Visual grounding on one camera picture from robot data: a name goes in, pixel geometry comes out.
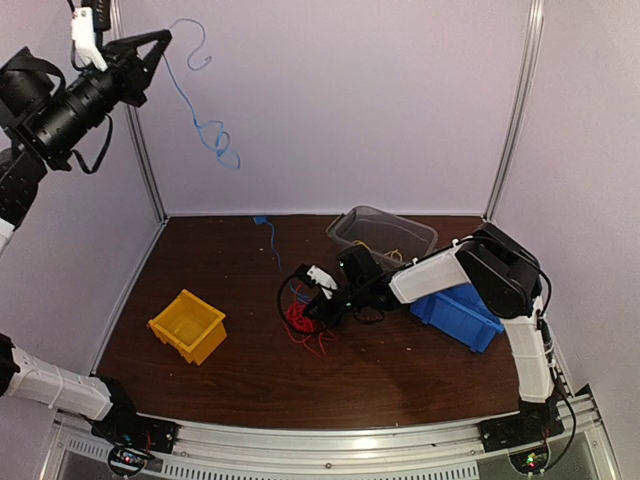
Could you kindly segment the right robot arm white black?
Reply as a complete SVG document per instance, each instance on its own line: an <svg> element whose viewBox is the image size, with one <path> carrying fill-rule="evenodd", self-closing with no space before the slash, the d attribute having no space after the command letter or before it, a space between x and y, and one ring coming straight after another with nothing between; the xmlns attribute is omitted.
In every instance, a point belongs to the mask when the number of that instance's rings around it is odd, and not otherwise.
<svg viewBox="0 0 640 480"><path fill-rule="evenodd" d="M383 270L363 246L344 250L337 260L345 285L315 265L297 272L301 282L319 291L304 310L307 317L333 327L348 312L409 306L479 351L497 328L507 335L518 375L513 433L530 442L549 428L557 402L554 345L546 321L551 282L519 243L484 223L463 239L391 270Z"/></svg>

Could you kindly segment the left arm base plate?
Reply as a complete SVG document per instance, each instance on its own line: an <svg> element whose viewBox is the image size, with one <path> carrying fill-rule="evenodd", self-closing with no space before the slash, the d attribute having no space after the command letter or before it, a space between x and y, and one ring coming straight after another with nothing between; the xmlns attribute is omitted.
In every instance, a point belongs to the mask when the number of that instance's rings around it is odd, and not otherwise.
<svg viewBox="0 0 640 480"><path fill-rule="evenodd" d="M140 415L124 408L112 408L102 420L89 420L91 433L113 445L144 452L171 454L178 425L173 421Z"/></svg>

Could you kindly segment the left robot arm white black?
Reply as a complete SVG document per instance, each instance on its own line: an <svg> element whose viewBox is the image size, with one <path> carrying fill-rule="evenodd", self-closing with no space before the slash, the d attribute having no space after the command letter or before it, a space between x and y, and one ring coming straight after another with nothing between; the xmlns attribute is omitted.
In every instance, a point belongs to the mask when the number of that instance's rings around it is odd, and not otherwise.
<svg viewBox="0 0 640 480"><path fill-rule="evenodd" d="M11 145L1 153L1 244L8 245L51 171L68 171L76 159L95 174L105 153L88 165L76 146L114 107L142 106L159 61L172 40L169 30L125 37L99 49L72 83L51 62L22 48L1 68L1 128ZM32 399L106 428L123 444L137 442L144 424L116 380L83 376L44 362L1 338L1 393Z"/></svg>

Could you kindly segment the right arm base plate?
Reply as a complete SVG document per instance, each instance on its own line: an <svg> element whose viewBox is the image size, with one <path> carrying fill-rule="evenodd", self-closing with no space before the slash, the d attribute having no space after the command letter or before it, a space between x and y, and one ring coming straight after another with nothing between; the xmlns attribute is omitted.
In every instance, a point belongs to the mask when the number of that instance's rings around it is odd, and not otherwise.
<svg viewBox="0 0 640 480"><path fill-rule="evenodd" d="M537 412L519 412L513 415L481 421L479 433L484 451L513 449L545 438L562 434L563 422L555 415L545 417Z"/></svg>

